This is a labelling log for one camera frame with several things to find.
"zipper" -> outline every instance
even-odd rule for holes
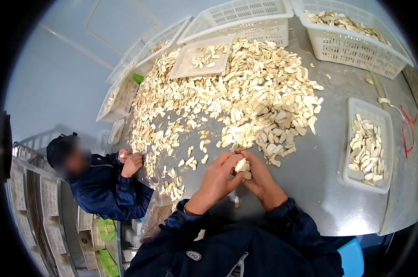
[[[231,276],[232,272],[234,271],[234,269],[239,266],[239,270],[240,270],[240,275],[239,277],[243,277],[244,274],[244,259],[249,255],[248,252],[245,252],[243,254],[243,256],[241,256],[241,258],[237,261],[237,263],[234,265],[234,267],[229,271],[228,275],[226,277]]]
[[[238,260],[237,265],[239,265],[239,277],[243,277],[244,274],[244,259],[249,255],[248,252],[245,252],[243,256]]]

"jacket logo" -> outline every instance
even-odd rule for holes
[[[193,259],[194,261],[201,260],[201,254],[195,251],[186,251],[186,254],[189,258]]]

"red string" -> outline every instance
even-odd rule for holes
[[[401,111],[403,112],[403,114],[405,115],[406,119],[408,120],[409,123],[415,124],[417,122],[417,114],[415,115],[415,120],[412,121],[409,116],[406,114],[405,110],[403,109],[403,106],[400,106]]]
[[[403,106],[400,106],[400,109],[401,109],[401,112],[405,115],[406,120],[407,120],[407,121],[403,121],[403,124],[401,126],[401,134],[403,136],[403,146],[405,147],[405,156],[406,158],[408,158],[408,153],[410,153],[412,151],[412,148],[414,148],[415,137],[414,137],[414,128],[412,125],[417,122],[417,115],[415,116],[414,121],[412,121],[409,118],[409,116],[406,114],[405,110],[403,109]],[[409,130],[411,131],[412,146],[409,149],[406,147],[405,123],[408,125]]]

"black cap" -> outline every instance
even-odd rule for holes
[[[72,152],[77,144],[78,134],[70,136],[61,135],[53,139],[46,148],[47,162],[56,171],[61,170],[66,157]]]

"worker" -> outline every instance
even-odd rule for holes
[[[105,157],[91,154],[76,133],[55,138],[46,150],[50,166],[69,182],[85,212],[120,221],[144,217],[153,190],[134,178],[140,154],[127,149]]]
[[[232,168],[246,158],[251,180]],[[261,224],[234,223],[212,230],[207,212],[244,182],[266,213]],[[200,189],[181,200],[160,225],[160,233],[144,242],[125,276],[246,277],[342,276],[341,256],[322,240],[313,219],[275,183],[266,165],[251,152],[223,152],[205,171]]]

